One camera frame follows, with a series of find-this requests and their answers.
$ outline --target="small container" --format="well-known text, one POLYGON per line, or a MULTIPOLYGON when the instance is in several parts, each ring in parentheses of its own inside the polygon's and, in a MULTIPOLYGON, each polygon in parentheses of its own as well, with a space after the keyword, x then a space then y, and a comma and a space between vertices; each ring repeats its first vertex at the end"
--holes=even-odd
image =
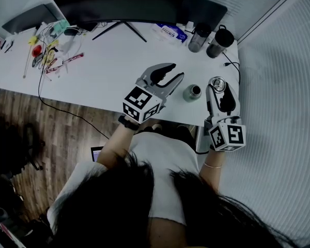
POLYGON ((211 27, 206 23, 198 23, 194 29, 193 37, 188 44, 191 52, 199 52, 211 33, 211 27))
POLYGON ((186 102, 193 102, 199 99, 201 94, 202 92, 200 87, 198 87, 197 85, 190 85, 184 90, 182 96, 184 97, 186 102))
POLYGON ((219 25, 219 30, 216 32, 214 39, 207 48, 207 55, 210 58, 216 58, 226 48, 230 47, 233 42, 234 37, 232 33, 226 29, 226 26, 219 25))

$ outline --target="woman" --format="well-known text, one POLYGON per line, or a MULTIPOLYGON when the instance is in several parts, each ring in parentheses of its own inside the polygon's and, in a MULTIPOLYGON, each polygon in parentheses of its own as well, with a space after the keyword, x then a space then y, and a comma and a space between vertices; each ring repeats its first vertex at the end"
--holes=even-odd
POLYGON ((210 150, 199 171, 187 128, 134 135, 133 119, 119 121, 97 163, 79 163, 49 209, 53 246, 297 247, 219 194, 223 152, 210 150))

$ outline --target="black hair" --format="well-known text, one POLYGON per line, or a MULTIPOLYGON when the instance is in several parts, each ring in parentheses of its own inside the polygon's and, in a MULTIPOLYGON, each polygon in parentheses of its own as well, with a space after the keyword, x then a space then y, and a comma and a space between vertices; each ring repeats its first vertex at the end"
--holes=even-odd
POLYGON ((200 176, 180 171, 171 177, 183 206, 189 246, 298 247, 243 203, 216 193, 200 176))
MULTIPOLYGON (((171 177, 183 206, 188 246, 297 247, 247 206, 216 193, 200 176, 180 171, 171 177)), ((117 157, 115 167, 86 178, 60 204, 52 246, 150 246, 153 188, 149 164, 138 164, 133 154, 117 157)))
POLYGON ((53 247, 148 246, 154 188, 149 164, 117 157, 117 165, 87 177, 58 208, 53 247))

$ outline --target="bracelet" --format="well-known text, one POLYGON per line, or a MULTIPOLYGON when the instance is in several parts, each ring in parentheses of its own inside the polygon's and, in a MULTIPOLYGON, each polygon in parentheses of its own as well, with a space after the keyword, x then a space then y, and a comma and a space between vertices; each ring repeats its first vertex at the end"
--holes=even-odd
POLYGON ((221 165, 221 166, 217 166, 217 167, 215 167, 215 166, 210 166, 210 165, 208 165, 208 164, 206 164, 206 163, 204 163, 204 165, 206 166, 206 167, 209 167, 209 168, 221 168, 223 165, 221 165))

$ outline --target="computer monitor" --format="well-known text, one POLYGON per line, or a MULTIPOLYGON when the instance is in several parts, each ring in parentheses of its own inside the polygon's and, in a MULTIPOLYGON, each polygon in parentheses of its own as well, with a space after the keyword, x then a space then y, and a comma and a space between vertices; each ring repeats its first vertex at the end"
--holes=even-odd
POLYGON ((130 21, 176 24, 182 0, 54 0, 70 25, 130 21))

